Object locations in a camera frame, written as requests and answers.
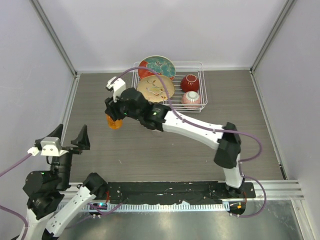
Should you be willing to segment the orange juice bottle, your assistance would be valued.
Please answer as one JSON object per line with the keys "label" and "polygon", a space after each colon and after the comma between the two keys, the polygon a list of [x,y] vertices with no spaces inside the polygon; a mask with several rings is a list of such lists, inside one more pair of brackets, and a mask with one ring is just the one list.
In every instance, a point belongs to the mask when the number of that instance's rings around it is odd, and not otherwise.
{"label": "orange juice bottle", "polygon": [[123,120],[113,120],[109,115],[106,115],[107,123],[109,128],[118,130],[123,126]]}

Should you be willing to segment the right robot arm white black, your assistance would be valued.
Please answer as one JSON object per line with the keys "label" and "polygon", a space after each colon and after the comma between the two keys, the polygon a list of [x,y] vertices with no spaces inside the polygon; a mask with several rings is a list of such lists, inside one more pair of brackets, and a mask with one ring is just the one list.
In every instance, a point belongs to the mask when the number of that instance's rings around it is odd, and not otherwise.
{"label": "right robot arm white black", "polygon": [[223,169],[226,193],[233,198],[244,191],[240,173],[241,138],[232,123],[216,125],[188,117],[160,103],[150,103],[134,88],[104,101],[113,121],[131,118],[149,130],[175,133],[203,143],[215,151],[213,161]]}

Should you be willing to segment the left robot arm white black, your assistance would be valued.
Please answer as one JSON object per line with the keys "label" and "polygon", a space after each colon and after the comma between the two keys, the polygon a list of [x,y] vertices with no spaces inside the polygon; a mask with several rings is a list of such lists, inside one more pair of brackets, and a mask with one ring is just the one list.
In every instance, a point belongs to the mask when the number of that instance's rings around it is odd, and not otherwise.
{"label": "left robot arm white black", "polygon": [[71,146],[63,147],[63,124],[47,136],[37,139],[28,151],[52,158],[49,170],[30,172],[23,186],[28,196],[24,227],[17,240],[57,240],[71,220],[92,200],[102,199],[107,192],[107,182],[96,172],[89,173],[76,194],[57,211],[64,199],[64,191],[71,187],[70,175],[73,155],[80,155],[91,148],[88,127],[83,125]]}

